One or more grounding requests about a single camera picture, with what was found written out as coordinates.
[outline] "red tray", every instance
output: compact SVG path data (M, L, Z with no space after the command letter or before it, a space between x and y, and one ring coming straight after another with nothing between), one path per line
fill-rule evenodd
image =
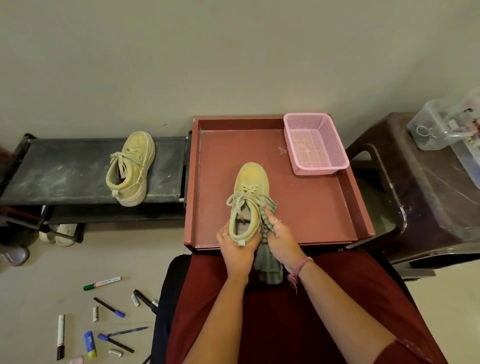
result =
M302 245L350 243L373 236L372 222L348 167L330 175L293 173L283 116L200 116L193 120L185 245L218 249L215 235L230 217L227 198L241 166L265 169L275 215Z

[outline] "wall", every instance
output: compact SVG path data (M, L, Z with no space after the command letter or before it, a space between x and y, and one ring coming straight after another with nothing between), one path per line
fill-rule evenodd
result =
M0 0L0 145L294 111L331 113L349 144L480 85L479 15L475 0Z

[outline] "person's left hand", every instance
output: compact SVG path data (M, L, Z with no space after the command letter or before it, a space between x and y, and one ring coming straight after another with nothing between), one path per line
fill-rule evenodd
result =
M216 239L227 266L228 278L239 280L246 285L248 274L252 269L255 250L257 250L258 245L262 241L261 233L256 233L253 239L245 246L238 246L228 234L227 221L225 226L217 233Z

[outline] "basket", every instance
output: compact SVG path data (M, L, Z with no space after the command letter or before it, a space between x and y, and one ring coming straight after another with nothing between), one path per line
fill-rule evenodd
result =
M322 113L291 113L283 117L293 172L331 174L350 164L332 118Z

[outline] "beige shoe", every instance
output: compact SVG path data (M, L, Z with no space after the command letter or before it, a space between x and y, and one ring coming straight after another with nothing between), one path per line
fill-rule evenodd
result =
M110 155L107 186L124 206L136 206L147 193L147 173L155 159L155 143L149 133L135 132L121 152Z
M228 231L233 241L244 246L260 231L260 208L265 202L260 195L269 195L268 177L263 167L249 162L240 168L233 195L227 200L232 207Z

